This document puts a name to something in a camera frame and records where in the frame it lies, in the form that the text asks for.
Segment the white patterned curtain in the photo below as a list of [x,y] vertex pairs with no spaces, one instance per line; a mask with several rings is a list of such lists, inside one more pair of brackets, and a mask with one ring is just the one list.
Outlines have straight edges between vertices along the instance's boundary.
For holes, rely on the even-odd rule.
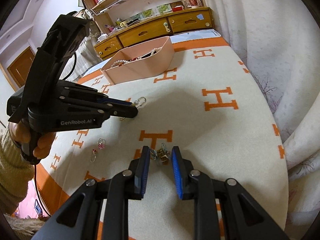
[[319,218],[319,0],[204,0],[273,113],[289,175],[285,232]]

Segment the pink blanket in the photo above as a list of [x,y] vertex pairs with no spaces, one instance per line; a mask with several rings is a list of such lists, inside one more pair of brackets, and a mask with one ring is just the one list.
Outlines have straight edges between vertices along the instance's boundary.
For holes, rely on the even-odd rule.
[[50,213],[40,196],[40,190],[33,178],[28,182],[27,196],[22,200],[14,215],[17,218],[39,218],[49,217]]

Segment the pink earring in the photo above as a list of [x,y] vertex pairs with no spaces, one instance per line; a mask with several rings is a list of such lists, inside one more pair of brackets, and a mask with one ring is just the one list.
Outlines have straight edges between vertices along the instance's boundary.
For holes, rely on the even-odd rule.
[[98,151],[96,149],[93,149],[92,152],[91,152],[91,156],[90,156],[90,162],[91,163],[94,163],[96,158],[97,158],[97,153]]
[[97,142],[97,147],[102,150],[105,148],[106,140],[103,138],[100,138]]

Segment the wooden door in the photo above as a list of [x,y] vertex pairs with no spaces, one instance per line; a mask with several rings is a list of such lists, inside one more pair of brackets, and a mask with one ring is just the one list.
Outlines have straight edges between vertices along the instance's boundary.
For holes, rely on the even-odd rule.
[[19,88],[25,85],[34,58],[35,54],[33,50],[27,47],[7,68],[7,71]]

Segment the wooden desk with drawers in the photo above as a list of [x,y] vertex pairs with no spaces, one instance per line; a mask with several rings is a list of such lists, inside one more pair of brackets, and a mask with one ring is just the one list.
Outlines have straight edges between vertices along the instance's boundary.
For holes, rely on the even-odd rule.
[[[82,1],[91,11],[100,0]],[[211,9],[190,8],[187,0],[127,0],[103,14],[92,13],[101,31],[94,48],[103,60],[153,38],[214,27]]]

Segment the orange H pattern blanket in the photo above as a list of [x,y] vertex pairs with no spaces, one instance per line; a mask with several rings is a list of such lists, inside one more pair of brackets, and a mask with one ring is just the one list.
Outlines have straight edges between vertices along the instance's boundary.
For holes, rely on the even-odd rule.
[[[112,178],[144,146],[180,148],[217,180],[236,179],[283,228],[287,217],[285,152],[270,108],[245,64],[221,38],[174,45],[163,74],[111,85],[100,71],[80,83],[111,98],[146,98],[133,119],[111,117],[100,129],[58,133],[37,168],[37,185],[54,213],[86,180]],[[97,142],[106,140],[100,150]],[[98,151],[90,162],[93,149]]]

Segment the pink jewelry tray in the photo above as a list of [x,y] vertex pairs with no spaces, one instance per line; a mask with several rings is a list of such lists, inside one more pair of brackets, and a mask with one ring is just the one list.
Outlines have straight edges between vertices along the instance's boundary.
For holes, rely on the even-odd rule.
[[160,37],[118,51],[101,72],[110,84],[154,77],[165,72],[173,59],[170,37]]

